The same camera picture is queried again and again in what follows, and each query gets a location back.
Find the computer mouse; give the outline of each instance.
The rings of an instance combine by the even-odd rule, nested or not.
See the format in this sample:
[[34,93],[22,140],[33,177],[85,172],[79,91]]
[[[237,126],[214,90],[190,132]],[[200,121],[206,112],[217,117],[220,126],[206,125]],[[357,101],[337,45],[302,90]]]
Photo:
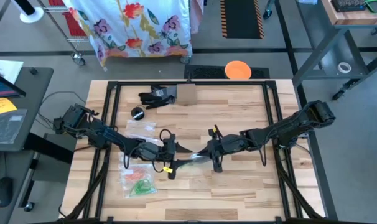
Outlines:
[[0,179],[0,208],[7,207],[13,199],[13,179],[3,177]]

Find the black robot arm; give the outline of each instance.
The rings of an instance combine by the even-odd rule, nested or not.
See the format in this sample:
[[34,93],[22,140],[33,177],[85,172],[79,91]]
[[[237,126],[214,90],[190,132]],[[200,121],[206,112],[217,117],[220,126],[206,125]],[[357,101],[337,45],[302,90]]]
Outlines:
[[[55,127],[58,132],[67,132],[74,137],[78,135],[88,136],[89,145],[98,149],[105,149],[111,143],[115,144],[129,158],[140,158],[144,161],[170,162],[172,165],[176,152],[192,152],[176,143],[176,135],[170,131],[168,131],[168,138],[161,139],[164,145],[158,146],[143,139],[127,138],[115,131],[114,128],[95,118],[96,115],[98,113],[93,110],[75,104],[69,107],[63,118],[55,122]],[[175,175],[177,168],[175,166],[174,173],[169,174],[169,178]]]
[[222,136],[215,125],[214,129],[209,130],[212,139],[197,155],[208,156],[213,161],[214,171],[222,172],[221,162],[224,155],[241,151],[260,151],[270,139],[274,139],[279,147],[292,147],[299,135],[313,128],[329,126],[334,120],[335,117],[326,103],[313,101],[292,116],[265,128]]

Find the black floor mat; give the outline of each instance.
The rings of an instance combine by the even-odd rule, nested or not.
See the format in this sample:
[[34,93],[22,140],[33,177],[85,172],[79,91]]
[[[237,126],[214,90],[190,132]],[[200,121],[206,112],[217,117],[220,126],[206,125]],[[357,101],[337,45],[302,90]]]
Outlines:
[[[268,79],[270,78],[268,68],[251,68],[252,75],[250,79]],[[208,65],[186,65],[184,67],[184,78],[202,78],[202,79],[223,79],[225,75],[224,66],[208,66]]]
[[258,0],[220,0],[220,11],[223,37],[264,38]]

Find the cardboard box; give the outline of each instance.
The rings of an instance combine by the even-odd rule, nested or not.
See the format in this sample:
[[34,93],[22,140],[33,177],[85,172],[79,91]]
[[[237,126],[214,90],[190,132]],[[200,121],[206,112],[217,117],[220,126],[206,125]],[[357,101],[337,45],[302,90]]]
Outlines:
[[176,103],[181,106],[197,104],[197,87],[195,84],[178,84]]

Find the orange frisbee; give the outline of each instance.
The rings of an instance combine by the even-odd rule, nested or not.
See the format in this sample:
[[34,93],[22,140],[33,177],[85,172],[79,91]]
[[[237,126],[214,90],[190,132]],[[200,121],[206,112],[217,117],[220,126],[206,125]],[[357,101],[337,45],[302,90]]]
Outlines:
[[225,74],[229,79],[249,79],[251,73],[251,68],[242,61],[229,62],[225,67]]

